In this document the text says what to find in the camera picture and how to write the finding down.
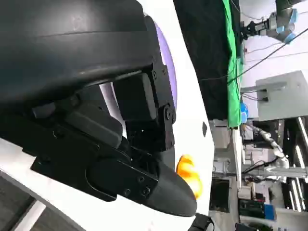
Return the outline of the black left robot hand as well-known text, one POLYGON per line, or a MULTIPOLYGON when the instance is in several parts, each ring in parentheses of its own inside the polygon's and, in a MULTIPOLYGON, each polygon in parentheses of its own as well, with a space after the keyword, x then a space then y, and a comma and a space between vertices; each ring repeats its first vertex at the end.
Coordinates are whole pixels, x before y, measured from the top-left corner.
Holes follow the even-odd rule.
POLYGON ((0 136, 32 170, 111 202, 180 217, 196 198, 175 172, 176 121, 156 26, 135 0, 0 3, 0 136))

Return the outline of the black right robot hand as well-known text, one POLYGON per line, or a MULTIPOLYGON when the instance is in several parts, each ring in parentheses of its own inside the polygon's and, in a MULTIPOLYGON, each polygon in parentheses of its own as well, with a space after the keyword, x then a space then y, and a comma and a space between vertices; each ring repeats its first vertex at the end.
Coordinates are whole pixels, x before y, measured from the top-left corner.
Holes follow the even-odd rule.
POLYGON ((210 216, 196 213, 195 219, 188 231, 207 231, 210 225, 212 225, 213 230, 215 230, 215 224, 210 216))

